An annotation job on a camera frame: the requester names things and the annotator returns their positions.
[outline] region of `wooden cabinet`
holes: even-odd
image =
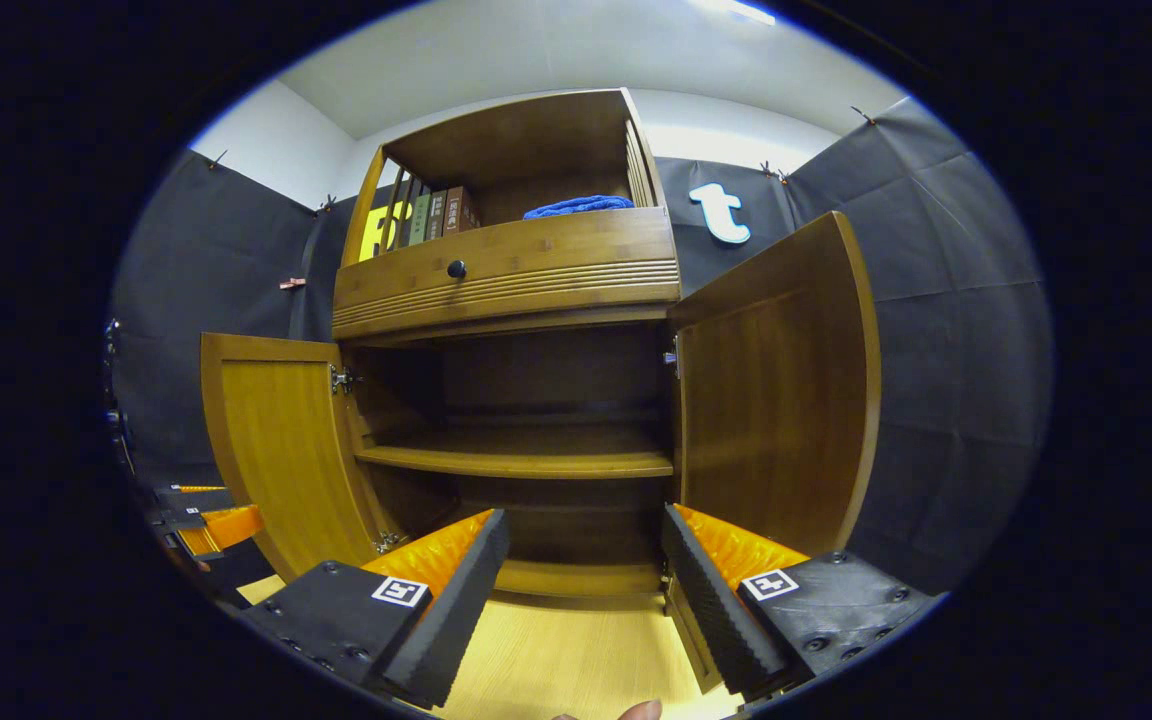
[[[333,343],[204,338],[215,460],[262,507],[256,539],[283,579],[488,507],[511,515],[497,586],[513,592],[662,592],[670,501],[809,555],[844,546],[881,377],[850,225],[819,218],[679,301],[636,128],[626,92],[590,92],[387,143],[358,209],[397,158],[424,182],[470,187],[484,227],[358,262],[351,225]],[[517,219],[581,192],[644,206]],[[454,259],[465,278],[445,272]],[[690,611],[675,588],[667,600],[712,685]]]

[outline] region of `cabinet drawer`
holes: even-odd
[[[461,279],[448,265],[467,266]],[[604,210],[513,223],[407,247],[338,273],[333,338],[577,306],[679,300],[664,209]]]

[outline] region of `book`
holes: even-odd
[[[479,214],[464,187],[453,187],[447,191],[447,214],[444,218],[444,234],[470,232],[479,227]]]
[[[419,245],[425,242],[425,228],[429,227],[429,195],[422,195],[412,200],[412,227],[407,233],[407,244]]]
[[[429,222],[425,223],[425,240],[444,236],[444,205],[447,204],[447,191],[440,190],[430,196]]]

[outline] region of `ceiling light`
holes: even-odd
[[[776,18],[772,15],[758,8],[750,8],[749,5],[737,3],[736,0],[692,0],[692,3],[704,5],[714,10],[730,10],[737,15],[745,15],[746,18],[758,20],[763,24],[770,24],[770,26],[776,24]]]

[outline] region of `blue towel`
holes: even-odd
[[[541,205],[536,210],[528,210],[522,219],[548,218],[550,215],[570,215],[571,213],[588,213],[590,210],[621,210],[634,209],[634,200],[620,195],[590,195],[589,197],[573,197],[570,200],[554,202],[553,205]]]

